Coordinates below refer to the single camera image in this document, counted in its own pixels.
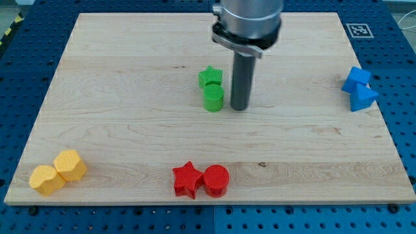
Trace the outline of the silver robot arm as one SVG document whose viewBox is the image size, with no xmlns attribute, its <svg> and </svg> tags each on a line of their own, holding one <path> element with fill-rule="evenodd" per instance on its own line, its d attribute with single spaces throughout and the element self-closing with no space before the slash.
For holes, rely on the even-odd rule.
<svg viewBox="0 0 416 234">
<path fill-rule="evenodd" d="M 212 39 L 243 56 L 260 59 L 273 46 L 281 25 L 283 0 L 221 0 L 213 5 L 217 21 Z"/>
</svg>

